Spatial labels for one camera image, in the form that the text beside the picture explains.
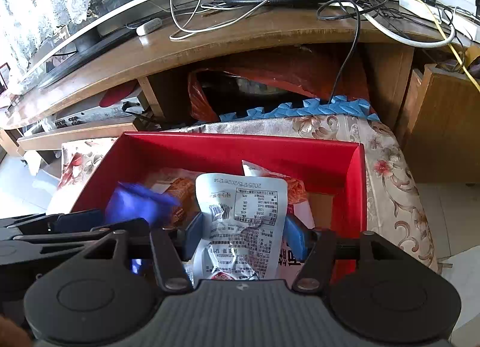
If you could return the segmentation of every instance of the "wooden shelf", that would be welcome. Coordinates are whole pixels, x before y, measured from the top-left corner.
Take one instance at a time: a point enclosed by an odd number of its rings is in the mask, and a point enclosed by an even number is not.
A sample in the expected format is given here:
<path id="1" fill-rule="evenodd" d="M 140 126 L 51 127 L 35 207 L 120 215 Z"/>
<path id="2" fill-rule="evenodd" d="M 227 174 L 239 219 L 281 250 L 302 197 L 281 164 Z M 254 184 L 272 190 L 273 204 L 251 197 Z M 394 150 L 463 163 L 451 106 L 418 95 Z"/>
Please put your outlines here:
<path id="1" fill-rule="evenodd" d="M 192 26 L 208 27 L 241 13 L 244 11 L 197 16 Z M 434 30 L 406 20 L 396 24 L 414 40 L 440 39 Z M 134 37 L 48 88 L 32 89 L 21 97 L 17 106 L 0 115 L 0 128 L 26 126 L 121 83 L 204 59 L 284 45 L 350 42 L 355 28 L 356 22 L 351 19 L 319 21 L 311 9 L 264 8 L 231 27 L 172 42 L 169 35 L 176 27 L 167 19 L 158 31 Z M 394 43 L 368 22 L 362 22 L 361 30 L 361 42 Z"/>

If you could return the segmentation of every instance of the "red box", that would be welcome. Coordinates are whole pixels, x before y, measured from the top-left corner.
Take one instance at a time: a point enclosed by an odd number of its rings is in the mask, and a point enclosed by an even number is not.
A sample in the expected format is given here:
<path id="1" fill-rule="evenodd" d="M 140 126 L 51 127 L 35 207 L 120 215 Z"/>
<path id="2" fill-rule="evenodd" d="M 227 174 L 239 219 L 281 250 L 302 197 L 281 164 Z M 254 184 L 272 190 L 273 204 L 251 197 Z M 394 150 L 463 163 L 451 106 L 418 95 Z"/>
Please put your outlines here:
<path id="1" fill-rule="evenodd" d="M 117 182 L 144 183 L 162 167 L 243 175 L 242 160 L 301 179 L 309 192 L 334 194 L 331 229 L 338 236 L 357 238 L 367 228 L 363 144 L 280 136 L 126 132 L 72 211 L 105 210 Z"/>

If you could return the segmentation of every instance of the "red packaging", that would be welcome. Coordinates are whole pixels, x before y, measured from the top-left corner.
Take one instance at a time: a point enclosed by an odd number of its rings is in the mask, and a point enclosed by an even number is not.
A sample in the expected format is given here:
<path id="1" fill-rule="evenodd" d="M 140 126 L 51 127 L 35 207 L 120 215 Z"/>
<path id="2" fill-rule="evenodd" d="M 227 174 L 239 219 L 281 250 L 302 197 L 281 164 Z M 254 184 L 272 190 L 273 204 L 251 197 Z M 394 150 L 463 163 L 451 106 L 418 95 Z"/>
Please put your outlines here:
<path id="1" fill-rule="evenodd" d="M 336 44 L 287 46 L 235 53 L 199 63 L 188 75 L 191 115 L 197 120 L 219 121 L 203 93 L 197 74 L 224 71 L 271 87 L 329 99 L 332 86 L 350 48 Z M 369 100 L 367 77 L 357 52 L 346 64 L 340 77 L 338 95 Z"/>
<path id="2" fill-rule="evenodd" d="M 162 167 L 243 175 L 242 160 L 303 180 L 309 192 L 333 194 L 331 229 L 357 238 L 367 226 L 362 144 L 253 135 L 126 132 L 93 173 L 73 212 L 106 205 L 118 181 L 144 183 Z M 338 264 L 336 277 L 355 269 Z"/>

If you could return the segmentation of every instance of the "floral fabric cover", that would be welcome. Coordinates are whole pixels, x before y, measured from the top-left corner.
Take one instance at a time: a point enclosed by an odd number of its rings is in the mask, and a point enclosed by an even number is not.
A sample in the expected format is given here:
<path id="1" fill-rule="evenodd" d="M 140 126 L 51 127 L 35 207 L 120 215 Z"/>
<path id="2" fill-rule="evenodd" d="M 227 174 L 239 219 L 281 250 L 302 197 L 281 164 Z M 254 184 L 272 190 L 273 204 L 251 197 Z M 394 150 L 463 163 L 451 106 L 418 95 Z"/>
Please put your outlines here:
<path id="1" fill-rule="evenodd" d="M 62 176 L 47 214 L 71 212 L 86 183 L 116 139 L 105 137 L 62 144 Z"/>
<path id="2" fill-rule="evenodd" d="M 377 232 L 434 271 L 434 242 L 415 181 L 392 131 L 347 115 L 212 123 L 180 132 L 304 137 L 362 143 L 367 170 L 367 229 Z"/>

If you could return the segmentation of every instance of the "white plastic bag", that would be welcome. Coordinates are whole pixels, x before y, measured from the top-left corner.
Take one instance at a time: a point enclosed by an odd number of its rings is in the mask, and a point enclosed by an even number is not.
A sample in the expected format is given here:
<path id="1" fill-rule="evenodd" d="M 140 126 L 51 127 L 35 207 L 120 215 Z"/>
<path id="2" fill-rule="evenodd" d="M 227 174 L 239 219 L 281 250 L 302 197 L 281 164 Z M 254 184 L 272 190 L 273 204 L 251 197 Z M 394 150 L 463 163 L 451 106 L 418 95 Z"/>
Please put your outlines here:
<path id="1" fill-rule="evenodd" d="M 194 281 L 273 279 L 287 213 L 283 179 L 209 173 L 196 180 L 203 240 Z"/>
<path id="2" fill-rule="evenodd" d="M 308 202 L 308 194 L 305 189 L 303 181 L 291 178 L 287 175 L 279 174 L 277 172 L 268 171 L 266 168 L 256 164 L 242 161 L 243 172 L 247 177 L 270 177 L 282 178 L 288 185 L 288 212 L 293 213 L 297 218 L 306 225 L 308 229 L 315 227 L 314 217 L 311 214 L 310 204 Z M 289 286 L 292 285 L 295 277 L 300 272 L 303 263 L 297 261 L 292 253 L 292 250 L 283 239 L 278 257 L 279 268 L 277 270 L 277 278 L 285 279 Z"/>

